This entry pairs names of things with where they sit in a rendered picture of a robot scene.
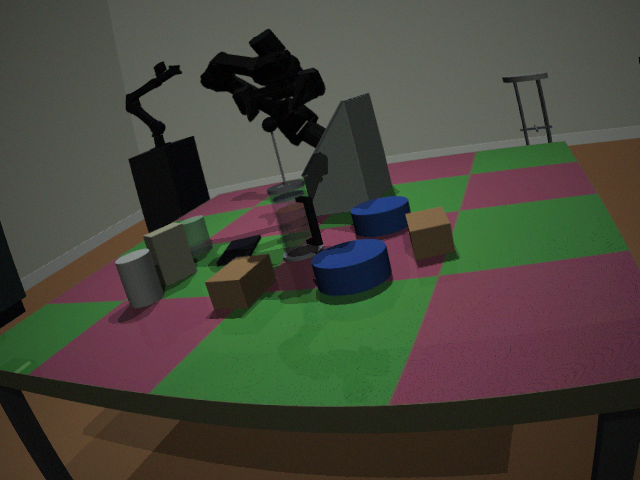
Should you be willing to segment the brown box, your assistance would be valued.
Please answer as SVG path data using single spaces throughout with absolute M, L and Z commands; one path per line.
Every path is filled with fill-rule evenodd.
M 441 206 L 405 217 L 415 260 L 455 251 L 451 223 Z
M 269 254 L 235 258 L 205 284 L 214 309 L 249 308 L 276 281 Z

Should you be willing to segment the glass french press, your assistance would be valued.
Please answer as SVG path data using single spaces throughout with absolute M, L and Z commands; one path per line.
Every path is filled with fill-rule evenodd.
M 324 250 L 312 198 L 306 195 L 304 180 L 287 182 L 284 180 L 285 176 L 273 134 L 278 127 L 277 120 L 267 117 L 262 127 L 265 132 L 271 132 L 283 177 L 283 183 L 267 189 L 285 251 L 283 259 L 296 262 L 312 258 Z

